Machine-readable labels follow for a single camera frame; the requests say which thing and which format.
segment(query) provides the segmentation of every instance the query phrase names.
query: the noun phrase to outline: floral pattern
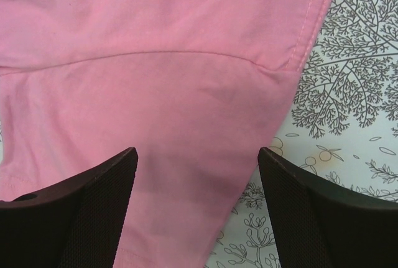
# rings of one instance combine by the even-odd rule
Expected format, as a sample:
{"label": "floral pattern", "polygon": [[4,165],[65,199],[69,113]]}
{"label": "floral pattern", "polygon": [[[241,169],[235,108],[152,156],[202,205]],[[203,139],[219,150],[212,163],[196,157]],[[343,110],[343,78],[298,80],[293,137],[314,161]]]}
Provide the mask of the floral pattern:
{"label": "floral pattern", "polygon": [[[398,202],[398,0],[333,0],[270,149]],[[206,268],[281,268],[258,169]]]}

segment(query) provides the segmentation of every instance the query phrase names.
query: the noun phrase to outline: pink fabric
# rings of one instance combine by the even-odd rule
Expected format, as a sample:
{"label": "pink fabric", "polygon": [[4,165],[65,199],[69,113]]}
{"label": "pink fabric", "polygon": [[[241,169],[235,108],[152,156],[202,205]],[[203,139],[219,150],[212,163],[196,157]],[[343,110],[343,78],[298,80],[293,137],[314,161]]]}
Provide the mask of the pink fabric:
{"label": "pink fabric", "polygon": [[128,146],[115,268],[202,268],[330,0],[0,0],[0,198]]}

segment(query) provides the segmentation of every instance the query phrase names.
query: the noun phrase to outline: pink cloth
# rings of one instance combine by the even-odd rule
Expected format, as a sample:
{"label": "pink cloth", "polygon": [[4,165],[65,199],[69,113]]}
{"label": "pink cloth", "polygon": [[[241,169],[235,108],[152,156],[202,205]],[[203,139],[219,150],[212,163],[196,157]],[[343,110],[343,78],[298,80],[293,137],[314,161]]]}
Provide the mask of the pink cloth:
{"label": "pink cloth", "polygon": [[0,198],[128,146],[115,268],[202,268],[331,0],[0,0]]}

